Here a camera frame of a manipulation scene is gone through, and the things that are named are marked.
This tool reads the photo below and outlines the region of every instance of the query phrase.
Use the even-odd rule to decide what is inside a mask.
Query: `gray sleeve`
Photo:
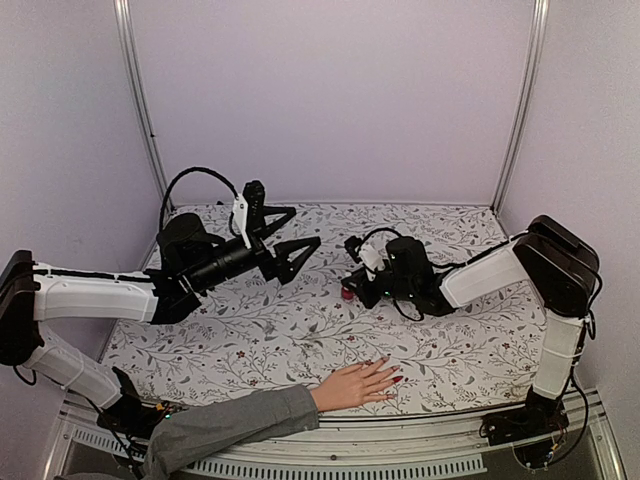
[[[302,385],[191,408],[163,420],[153,431],[144,479],[167,480],[171,472],[236,443],[259,442],[315,428],[318,410]],[[82,475],[66,480],[110,479]]]

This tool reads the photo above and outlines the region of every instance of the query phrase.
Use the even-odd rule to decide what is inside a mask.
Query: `patterned fabric surface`
[[[524,399],[537,369],[544,317],[527,284],[515,284],[442,318],[402,318],[388,301],[366,310],[344,301],[340,279],[356,268],[352,235],[391,226],[424,241],[435,263],[465,260],[504,240],[491,211],[416,205],[299,205],[271,243],[319,235],[322,246],[288,285],[248,272],[211,292],[180,324],[120,321],[103,362],[129,373],[149,399],[203,405],[295,383],[390,355],[405,379],[397,398],[337,415],[407,415],[477,409]],[[198,206],[228,237],[229,207]],[[376,235],[383,248],[390,236]],[[150,267],[159,266],[156,251]]]

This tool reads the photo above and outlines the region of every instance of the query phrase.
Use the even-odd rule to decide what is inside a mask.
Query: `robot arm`
[[[355,237],[345,246],[364,266],[343,279],[343,289],[355,293],[367,308],[384,297],[396,306],[396,300],[410,301],[420,312],[420,318],[413,320],[422,320],[425,314],[446,315],[495,290],[529,281],[547,320],[538,371],[525,406],[487,415],[483,430],[493,445],[568,426],[562,396],[582,354],[600,281],[599,259],[591,247],[547,216],[536,218],[509,241],[443,272],[434,270],[423,244],[411,237],[390,241],[387,259]],[[528,456],[524,458],[528,463],[544,465],[548,450],[541,452],[542,457],[531,451],[520,453]]]
[[[260,182],[246,185],[234,204],[238,237],[206,232],[194,213],[174,217],[158,234],[162,267],[132,273],[87,272],[35,263],[16,252],[0,276],[0,363],[24,366],[71,389],[103,410],[109,427],[147,437],[164,417],[142,405],[128,376],[104,367],[72,347],[44,322],[61,317],[177,323],[220,283],[254,268],[266,280],[289,283],[320,246],[318,237],[274,245],[263,240],[296,214],[292,207],[264,206]],[[267,224],[265,217],[280,217]],[[294,253],[302,250],[295,258]]]

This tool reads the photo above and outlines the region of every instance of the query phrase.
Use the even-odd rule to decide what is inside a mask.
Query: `lavender wall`
[[[532,0],[132,2],[169,176],[270,199],[488,204]],[[224,197],[186,180],[178,202]]]
[[[512,232],[549,213],[592,243],[605,289],[580,366],[596,384],[629,478],[640,478],[640,6],[562,0],[502,213]]]
[[[0,63],[0,262],[28,248],[54,265],[135,268],[159,201],[112,2],[2,2]],[[54,328],[96,354],[109,324]],[[0,477],[38,478],[62,393],[4,367],[0,391]]]

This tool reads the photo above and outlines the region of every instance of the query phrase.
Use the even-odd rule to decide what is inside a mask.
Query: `black cable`
[[[52,268],[51,270],[43,270],[42,275],[57,275],[60,277],[78,277],[78,278],[101,278],[104,280],[114,280],[131,283],[153,283],[151,277],[136,277],[133,275],[119,275],[106,272],[83,272],[78,270],[63,270],[60,268]]]
[[[169,197],[171,196],[171,191],[173,190],[173,187],[175,187],[176,183],[178,183],[178,180],[180,180],[182,177],[194,172],[206,173],[207,175],[211,175],[212,177],[217,178],[222,183],[224,183],[229,188],[229,190],[231,190],[231,193],[233,193],[233,198],[236,198],[238,196],[236,187],[234,187],[233,184],[226,177],[219,174],[215,170],[212,170],[207,167],[187,168],[186,170],[181,171],[178,175],[175,176],[173,180],[171,180],[171,183],[167,187],[167,191],[164,192],[164,196],[162,197],[162,206],[160,207],[160,221],[158,222],[158,233],[160,233],[162,231],[162,228],[164,227],[164,213],[167,208],[167,203],[169,202]]]
[[[231,235],[234,237],[240,236],[239,233],[233,231],[233,212],[231,212],[231,215],[229,215],[229,232],[231,232]]]
[[[587,303],[587,312],[591,319],[591,321],[587,324],[587,333],[589,334],[589,338],[591,340],[595,340],[596,339],[596,316],[593,313],[593,310],[591,309],[591,307],[593,306],[593,302],[595,302],[596,298],[598,298],[598,295],[600,295],[600,292],[602,292],[604,281],[602,280],[602,277],[596,271],[596,269],[593,268],[591,265],[588,265],[587,263],[583,262],[582,260],[576,257],[574,257],[573,260],[575,260],[580,265],[582,265],[582,267],[588,270],[594,277],[596,277],[596,280],[598,281],[598,286],[593,292],[593,295],[591,295],[591,298],[589,299],[589,303]]]
[[[380,228],[373,229],[373,230],[371,230],[369,233],[367,233],[364,236],[364,238],[362,239],[362,243],[356,249],[356,253],[360,252],[360,249],[362,248],[362,245],[364,245],[367,242],[367,240],[369,240],[371,237],[373,237],[376,233],[381,233],[381,232],[393,233],[398,238],[403,236],[397,230],[394,230],[393,228],[389,228],[389,227],[380,227]]]
[[[589,317],[591,321],[587,324],[587,333],[589,334],[589,338],[591,340],[596,339],[596,317],[593,314],[593,310],[589,310]]]
[[[31,373],[33,373],[33,378],[31,380],[27,380],[25,377],[23,377],[16,365],[13,366],[13,373],[15,373],[20,380],[22,380],[24,383],[26,383],[30,387],[33,387],[38,381],[38,375],[36,374],[35,370],[31,370]]]
[[[486,250],[483,250],[482,252],[478,253],[477,255],[471,257],[469,260],[465,261],[465,262],[449,262],[449,263],[445,263],[442,265],[438,265],[436,263],[431,262],[431,264],[436,267],[436,268],[441,268],[441,269],[445,269],[445,268],[460,268],[460,267],[466,267],[467,265],[471,265],[472,263],[477,262],[478,260],[480,260],[481,258],[486,257],[487,255],[489,255],[492,252],[495,252],[496,250],[498,250],[499,248],[504,247],[505,245],[509,245],[511,242],[513,242],[514,240],[517,240],[518,238],[526,235],[529,232],[520,232],[517,235],[514,235],[513,237],[509,237],[507,240],[505,240],[504,242],[500,242],[497,245],[494,245],[493,247],[490,247]]]
[[[571,452],[573,452],[576,449],[576,447],[580,443],[580,440],[582,440],[582,437],[587,431],[587,427],[589,426],[589,400],[587,399],[587,395],[584,393],[582,388],[580,388],[580,385],[578,385],[578,382],[576,382],[576,377],[574,375],[573,369],[571,369],[570,378],[571,378],[571,382],[573,383],[573,386],[576,388],[576,390],[582,397],[582,400],[584,401],[584,423],[582,424],[582,430],[580,430],[580,434],[578,435],[578,438],[573,443],[573,445],[571,445],[569,450],[567,450],[562,456],[558,458],[554,456],[554,458],[551,459],[551,462],[549,463],[548,466],[555,465],[556,463],[559,463],[565,458],[567,458],[571,454]]]
[[[104,414],[102,413],[102,410],[100,410],[98,408],[98,406],[95,403],[93,403],[90,399],[88,399],[87,397],[85,397],[85,399],[87,400],[87,402],[89,402],[91,404],[93,409],[98,413],[98,416],[102,419],[102,422],[107,426],[107,429],[111,432],[111,435],[113,435],[113,438],[116,439],[116,442],[118,442],[118,444],[120,445],[120,447],[122,448],[124,453],[127,455],[127,457],[129,457],[129,462],[131,462],[131,472],[135,475],[135,477],[138,480],[142,480],[142,477],[143,477],[142,472],[140,471],[140,467],[138,466],[138,464],[134,460],[133,455],[131,455],[131,450],[129,450],[126,447],[126,445],[124,444],[122,439],[113,430],[113,428],[111,428],[111,425],[109,424],[107,419],[104,418]]]
[[[564,440],[565,440],[565,438],[564,438],[564,437],[567,435],[567,431],[566,431],[566,430],[565,430],[565,428],[564,428],[562,425],[560,425],[559,423],[558,423],[558,428],[560,428],[560,438],[558,439],[558,441],[556,442],[556,444],[557,444],[558,446],[560,446],[560,445],[564,445],[564,443],[565,443],[565,442],[564,442]]]

